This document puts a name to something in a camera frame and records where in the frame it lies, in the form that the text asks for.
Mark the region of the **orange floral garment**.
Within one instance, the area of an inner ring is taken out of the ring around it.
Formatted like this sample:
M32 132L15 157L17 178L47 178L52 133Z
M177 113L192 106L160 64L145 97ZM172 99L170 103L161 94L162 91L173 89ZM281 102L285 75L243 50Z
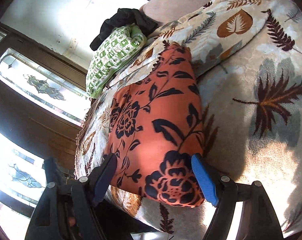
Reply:
M117 157L111 185L171 206L201 205L191 157L203 151L203 124L191 52L167 43L147 77L113 96L105 148Z

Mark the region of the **stained glass window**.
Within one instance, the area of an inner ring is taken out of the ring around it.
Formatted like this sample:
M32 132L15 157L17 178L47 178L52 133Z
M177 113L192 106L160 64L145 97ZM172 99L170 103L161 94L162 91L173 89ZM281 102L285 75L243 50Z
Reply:
M18 51L0 48L0 190L35 206L49 157L72 176L75 137L89 106L80 88Z

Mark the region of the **leaf pattern bed blanket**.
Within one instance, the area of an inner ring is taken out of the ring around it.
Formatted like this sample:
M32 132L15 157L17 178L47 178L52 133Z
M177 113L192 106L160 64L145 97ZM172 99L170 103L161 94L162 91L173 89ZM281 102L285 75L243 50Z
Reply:
M167 43L191 52L200 93L203 158L236 183L264 186L284 237L302 231L302 14L292 0L212 0L156 29L106 85L77 138L75 176L103 161L113 96L143 80ZM171 239L202 239L214 214L118 189L106 199Z

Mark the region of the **green white patterned pillow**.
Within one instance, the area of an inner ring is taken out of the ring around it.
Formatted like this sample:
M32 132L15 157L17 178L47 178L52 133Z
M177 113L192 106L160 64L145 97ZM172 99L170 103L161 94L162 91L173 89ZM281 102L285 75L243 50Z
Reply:
M96 99L112 75L144 47L146 37L135 25L115 28L95 54L86 75L86 93Z

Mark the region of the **black garment on pillow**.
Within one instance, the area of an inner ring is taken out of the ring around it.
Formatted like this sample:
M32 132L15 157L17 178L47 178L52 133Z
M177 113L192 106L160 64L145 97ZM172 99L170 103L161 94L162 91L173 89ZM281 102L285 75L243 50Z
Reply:
M100 33L93 39L90 48L96 51L104 40L111 35L113 29L130 24L137 25L145 36L150 35L158 27L156 21L138 9L119 8L116 14L103 22Z

